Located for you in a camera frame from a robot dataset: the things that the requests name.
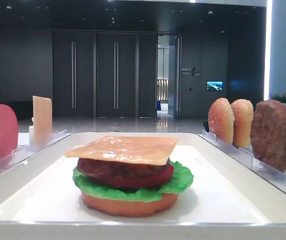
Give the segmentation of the orange cheese slice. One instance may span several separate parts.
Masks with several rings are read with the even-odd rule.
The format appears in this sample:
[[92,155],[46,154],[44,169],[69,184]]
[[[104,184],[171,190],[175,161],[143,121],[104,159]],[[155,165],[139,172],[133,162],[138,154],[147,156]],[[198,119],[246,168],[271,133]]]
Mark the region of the orange cheese slice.
[[33,96],[34,142],[40,143],[52,134],[52,100]]
[[103,136],[88,144],[72,148],[64,156],[134,165],[163,166],[177,143],[176,137]]

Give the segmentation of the green lettuce leaf on tray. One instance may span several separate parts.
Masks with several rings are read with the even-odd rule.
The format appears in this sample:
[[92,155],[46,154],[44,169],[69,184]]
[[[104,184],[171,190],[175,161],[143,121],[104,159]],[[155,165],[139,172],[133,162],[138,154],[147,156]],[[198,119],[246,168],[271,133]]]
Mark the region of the green lettuce leaf on tray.
[[73,181],[76,187],[92,197],[149,203],[161,200],[168,193],[179,195],[192,185],[194,176],[189,168],[178,161],[172,161],[171,165],[174,167],[171,180],[159,187],[141,188],[138,190],[116,189],[90,179],[76,168],[73,169]]

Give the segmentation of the brown meat patty on tray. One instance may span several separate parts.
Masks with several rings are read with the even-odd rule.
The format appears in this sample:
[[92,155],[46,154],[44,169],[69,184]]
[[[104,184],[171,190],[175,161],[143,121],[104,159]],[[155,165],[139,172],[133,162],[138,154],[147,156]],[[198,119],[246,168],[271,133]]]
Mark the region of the brown meat patty on tray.
[[165,165],[132,164],[116,161],[102,161],[79,158],[77,170],[93,178],[147,178],[161,173],[170,164]]

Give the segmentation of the brown meat patty standing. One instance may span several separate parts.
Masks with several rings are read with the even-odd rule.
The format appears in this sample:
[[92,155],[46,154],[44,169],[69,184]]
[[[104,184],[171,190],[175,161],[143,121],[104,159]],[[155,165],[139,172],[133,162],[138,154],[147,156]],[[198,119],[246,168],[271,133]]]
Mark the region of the brown meat patty standing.
[[256,159],[286,171],[286,106],[269,99],[256,104],[250,141]]

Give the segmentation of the dark double doors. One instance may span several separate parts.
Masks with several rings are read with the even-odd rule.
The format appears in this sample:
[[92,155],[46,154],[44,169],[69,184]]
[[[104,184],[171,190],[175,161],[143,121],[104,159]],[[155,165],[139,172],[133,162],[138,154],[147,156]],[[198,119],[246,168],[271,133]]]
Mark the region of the dark double doors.
[[154,32],[53,32],[54,115],[155,117]]

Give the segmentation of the sesame bun half left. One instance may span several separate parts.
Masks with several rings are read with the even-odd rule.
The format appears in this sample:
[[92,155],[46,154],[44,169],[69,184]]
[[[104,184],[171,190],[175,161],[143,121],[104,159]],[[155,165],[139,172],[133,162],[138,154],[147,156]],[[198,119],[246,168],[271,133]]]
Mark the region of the sesame bun half left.
[[233,142],[234,113],[226,98],[218,98],[208,111],[209,131],[227,144]]

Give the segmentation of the bottom bun on tray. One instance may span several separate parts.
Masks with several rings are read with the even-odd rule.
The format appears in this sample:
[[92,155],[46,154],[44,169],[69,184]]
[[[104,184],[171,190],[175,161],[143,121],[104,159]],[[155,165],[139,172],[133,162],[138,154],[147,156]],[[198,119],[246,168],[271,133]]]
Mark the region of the bottom bun on tray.
[[165,211],[174,206],[177,194],[165,193],[162,199],[151,202],[111,200],[90,196],[81,192],[84,204],[94,210],[119,217],[140,218],[148,217]]

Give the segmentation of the bun half right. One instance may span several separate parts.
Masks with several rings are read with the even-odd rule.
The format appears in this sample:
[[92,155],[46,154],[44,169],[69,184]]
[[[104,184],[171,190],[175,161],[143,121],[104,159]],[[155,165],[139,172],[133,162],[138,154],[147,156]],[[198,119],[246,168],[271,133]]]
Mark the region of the bun half right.
[[233,145],[245,148],[250,144],[253,105],[246,99],[237,99],[231,104],[234,113]]

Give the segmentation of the silver rectangular metal tray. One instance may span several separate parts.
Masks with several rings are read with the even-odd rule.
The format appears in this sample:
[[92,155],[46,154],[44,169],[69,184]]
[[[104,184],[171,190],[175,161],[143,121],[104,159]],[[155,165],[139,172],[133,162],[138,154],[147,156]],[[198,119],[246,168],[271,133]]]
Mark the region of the silver rectangular metal tray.
[[99,137],[74,133],[0,174],[0,240],[286,240],[286,192],[190,133],[176,134],[171,159],[194,182],[171,209],[127,218],[87,208],[64,153]]

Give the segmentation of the wall display screen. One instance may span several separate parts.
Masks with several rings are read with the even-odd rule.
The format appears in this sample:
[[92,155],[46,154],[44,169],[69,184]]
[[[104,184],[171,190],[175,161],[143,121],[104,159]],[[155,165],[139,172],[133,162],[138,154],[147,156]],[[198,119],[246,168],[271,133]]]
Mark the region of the wall display screen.
[[223,81],[207,81],[206,82],[207,91],[222,91],[223,90]]

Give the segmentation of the clear long rail left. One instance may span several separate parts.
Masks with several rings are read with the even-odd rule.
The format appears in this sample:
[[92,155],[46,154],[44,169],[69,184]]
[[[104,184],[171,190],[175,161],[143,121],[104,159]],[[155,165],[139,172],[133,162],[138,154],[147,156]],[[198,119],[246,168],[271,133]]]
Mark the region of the clear long rail left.
[[18,163],[24,162],[27,158],[32,155],[44,150],[45,148],[51,146],[52,144],[57,143],[62,140],[64,137],[67,137],[67,130],[57,131],[53,133],[49,140],[46,143],[34,144],[30,143],[28,145],[20,145],[17,149],[13,150],[12,153],[8,156],[0,158],[0,173],[10,169],[11,167],[17,165]]

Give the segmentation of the clear long rail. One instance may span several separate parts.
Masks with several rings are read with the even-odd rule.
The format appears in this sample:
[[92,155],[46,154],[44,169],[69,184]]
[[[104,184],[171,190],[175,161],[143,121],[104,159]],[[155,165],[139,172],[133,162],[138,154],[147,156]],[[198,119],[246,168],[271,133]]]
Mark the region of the clear long rail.
[[67,130],[57,131],[53,133],[49,140],[46,143],[34,144],[30,143],[28,145],[20,145],[17,149],[13,150],[12,153],[8,156],[0,158],[0,173],[10,169],[11,167],[17,165],[18,163],[24,162],[27,158],[32,155],[44,150],[45,148],[51,146],[52,144],[57,143],[62,140],[64,137],[67,137]]
[[201,137],[286,193],[286,171],[280,172],[262,161],[255,159],[251,147],[236,148],[223,142],[215,134],[204,130],[202,131]]

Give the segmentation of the clear long rail right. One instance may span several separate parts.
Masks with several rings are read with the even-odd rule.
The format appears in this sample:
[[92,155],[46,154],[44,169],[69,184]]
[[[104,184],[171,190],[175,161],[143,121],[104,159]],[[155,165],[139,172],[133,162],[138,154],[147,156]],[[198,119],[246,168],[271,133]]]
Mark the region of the clear long rail right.
[[223,142],[215,134],[204,130],[202,131],[201,137],[286,193],[286,171],[280,172],[262,161],[255,159],[251,147],[236,148]]

